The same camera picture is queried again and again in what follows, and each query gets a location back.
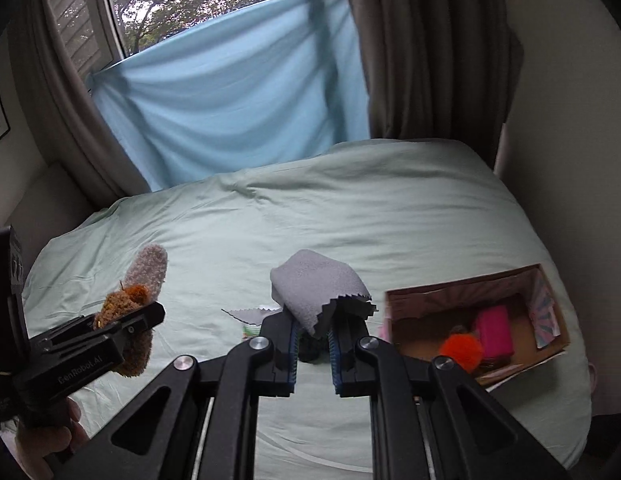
brown plush toy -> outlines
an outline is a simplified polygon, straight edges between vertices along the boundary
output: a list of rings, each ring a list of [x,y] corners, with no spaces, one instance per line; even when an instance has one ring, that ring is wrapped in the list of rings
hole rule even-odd
[[[101,311],[95,315],[93,330],[99,330],[142,306],[157,301],[161,284],[166,277],[168,257],[159,245],[143,248],[131,264],[121,290],[111,292]],[[141,375],[150,359],[152,330],[131,337],[124,348],[124,362],[113,371],[124,377]]]

silver screw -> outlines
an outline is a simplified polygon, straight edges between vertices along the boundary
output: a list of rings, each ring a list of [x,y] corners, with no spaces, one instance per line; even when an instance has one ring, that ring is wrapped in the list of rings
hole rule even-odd
[[[173,366],[181,371],[188,370],[192,368],[193,365],[194,359],[190,355],[180,355],[173,361]]]
[[[254,350],[263,350],[270,345],[270,341],[266,337],[258,335],[257,337],[252,338],[248,344]]]
[[[380,340],[372,335],[364,336],[359,340],[359,346],[364,350],[375,350],[380,345]]]
[[[455,361],[445,355],[436,357],[433,362],[438,370],[450,370],[455,366]]]

bed sheet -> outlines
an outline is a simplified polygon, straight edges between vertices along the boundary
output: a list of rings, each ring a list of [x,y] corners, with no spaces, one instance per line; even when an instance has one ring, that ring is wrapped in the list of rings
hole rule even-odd
[[[168,272],[147,371],[107,374],[74,398],[94,434],[180,354],[208,359],[241,340],[222,308],[272,303],[269,271],[308,248],[347,262],[383,307],[384,292],[541,262],[571,344],[493,394],[565,466],[590,424],[587,359],[548,252],[506,187],[459,142],[365,140],[315,158],[219,174],[126,198],[46,246],[25,289],[30,335],[99,309],[135,253],[159,243]],[[376,333],[382,312],[369,321]],[[339,399],[330,365],[302,364],[295,394],[263,399],[256,479],[371,477],[366,399]]]

fuzzy pink fabric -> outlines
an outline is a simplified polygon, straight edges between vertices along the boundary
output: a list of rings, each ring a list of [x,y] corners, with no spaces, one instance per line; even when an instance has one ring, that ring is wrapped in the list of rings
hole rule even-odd
[[[153,244],[143,247],[130,264],[122,284],[124,288],[131,285],[145,285],[150,295],[149,303],[157,301],[161,284],[166,278],[168,253],[161,245]]]

open box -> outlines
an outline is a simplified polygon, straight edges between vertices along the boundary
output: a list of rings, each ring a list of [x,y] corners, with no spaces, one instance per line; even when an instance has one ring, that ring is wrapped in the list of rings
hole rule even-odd
[[[457,282],[390,290],[386,293],[385,333],[401,354],[431,360],[459,324],[470,326],[477,311],[505,304],[514,354],[510,364],[476,372],[493,386],[558,356],[569,332],[553,288],[540,264]]]

